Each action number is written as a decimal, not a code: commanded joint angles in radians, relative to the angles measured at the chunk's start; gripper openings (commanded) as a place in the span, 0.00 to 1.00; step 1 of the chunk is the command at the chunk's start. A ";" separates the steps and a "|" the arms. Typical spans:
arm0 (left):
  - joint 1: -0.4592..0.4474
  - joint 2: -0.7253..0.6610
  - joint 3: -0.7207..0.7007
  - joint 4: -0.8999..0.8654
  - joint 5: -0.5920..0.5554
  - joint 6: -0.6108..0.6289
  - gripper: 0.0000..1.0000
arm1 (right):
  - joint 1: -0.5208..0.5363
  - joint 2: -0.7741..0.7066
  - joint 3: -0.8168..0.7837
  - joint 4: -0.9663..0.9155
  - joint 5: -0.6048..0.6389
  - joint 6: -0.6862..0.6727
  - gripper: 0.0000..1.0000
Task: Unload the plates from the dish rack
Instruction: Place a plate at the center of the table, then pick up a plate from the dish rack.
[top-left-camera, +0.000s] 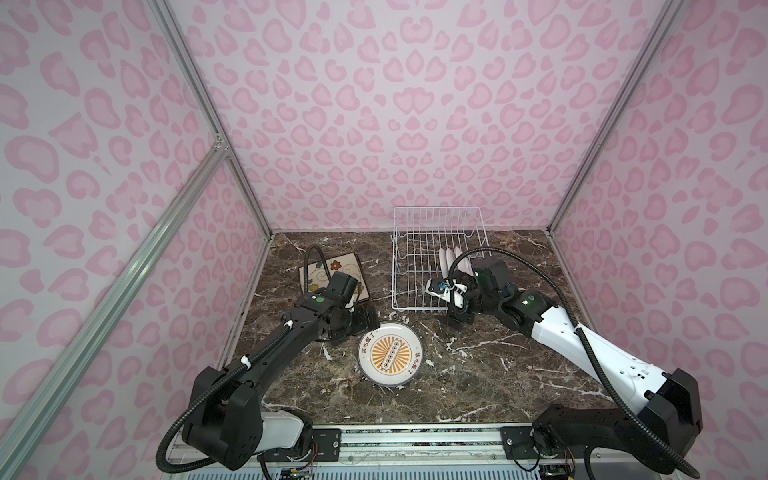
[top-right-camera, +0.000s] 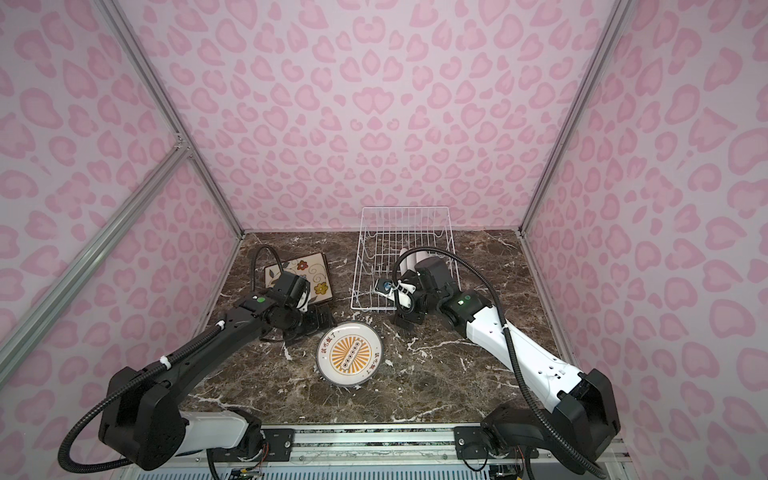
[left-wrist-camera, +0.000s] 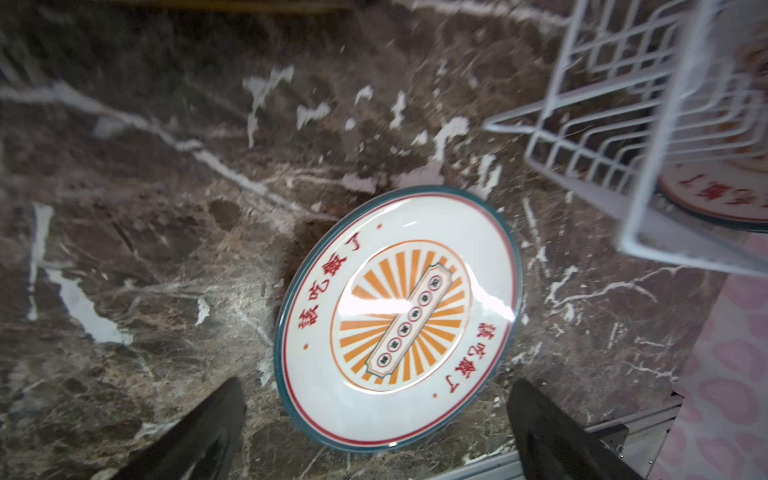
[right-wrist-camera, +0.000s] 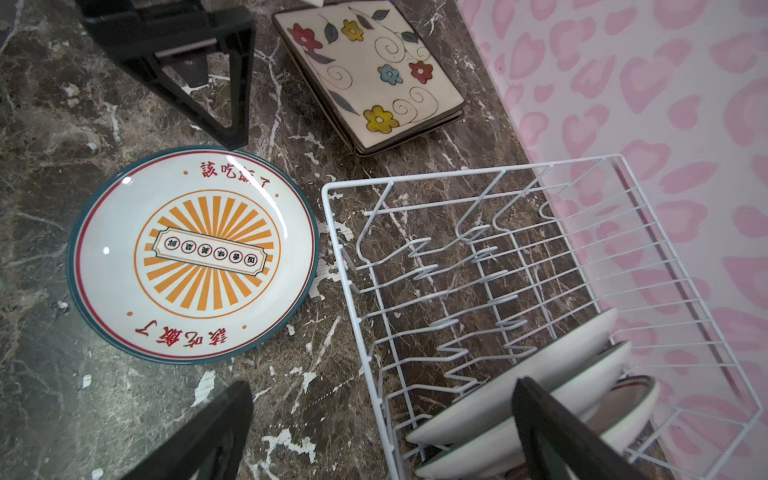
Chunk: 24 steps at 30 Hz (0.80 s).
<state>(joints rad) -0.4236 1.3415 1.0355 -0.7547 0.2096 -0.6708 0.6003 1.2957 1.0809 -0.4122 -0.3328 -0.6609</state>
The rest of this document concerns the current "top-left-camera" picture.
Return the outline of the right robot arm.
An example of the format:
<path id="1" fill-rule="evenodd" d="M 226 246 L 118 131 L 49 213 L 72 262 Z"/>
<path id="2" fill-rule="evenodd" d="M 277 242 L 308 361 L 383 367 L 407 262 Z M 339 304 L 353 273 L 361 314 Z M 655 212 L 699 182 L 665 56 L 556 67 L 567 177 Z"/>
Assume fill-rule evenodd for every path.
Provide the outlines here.
<path id="1" fill-rule="evenodd" d="M 555 285 L 532 262 L 510 251 L 482 247 L 456 257 L 444 253 L 440 277 L 425 288 L 447 304 L 441 322 L 460 328 L 477 315 L 492 316 L 577 366 L 614 403 L 603 409 L 552 404 L 533 421 L 526 447 L 547 458 L 581 447 L 587 470 L 596 449 L 616 450 L 656 473 L 700 478 L 685 458 L 703 429 L 697 380 L 682 369 L 668 372 L 646 362 L 580 323 L 560 287 L 553 288 L 553 297 L 518 287 L 508 259 Z"/>

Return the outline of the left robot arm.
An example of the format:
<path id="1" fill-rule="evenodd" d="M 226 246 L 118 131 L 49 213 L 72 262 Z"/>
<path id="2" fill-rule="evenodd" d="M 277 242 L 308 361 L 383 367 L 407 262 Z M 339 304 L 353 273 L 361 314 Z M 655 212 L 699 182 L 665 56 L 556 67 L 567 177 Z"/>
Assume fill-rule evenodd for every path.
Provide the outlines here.
<path id="1" fill-rule="evenodd" d="M 254 350 L 224 368 L 197 375 L 187 410 L 174 431 L 204 458 L 230 470 L 252 456 L 277 451 L 302 461 L 312 444 L 312 421 L 292 410 L 264 412 L 262 400 L 287 366 L 310 344 L 339 344 L 377 328 L 374 308 L 358 306 L 358 281 L 334 273 L 327 286 L 304 292 L 280 317 L 279 326 Z"/>

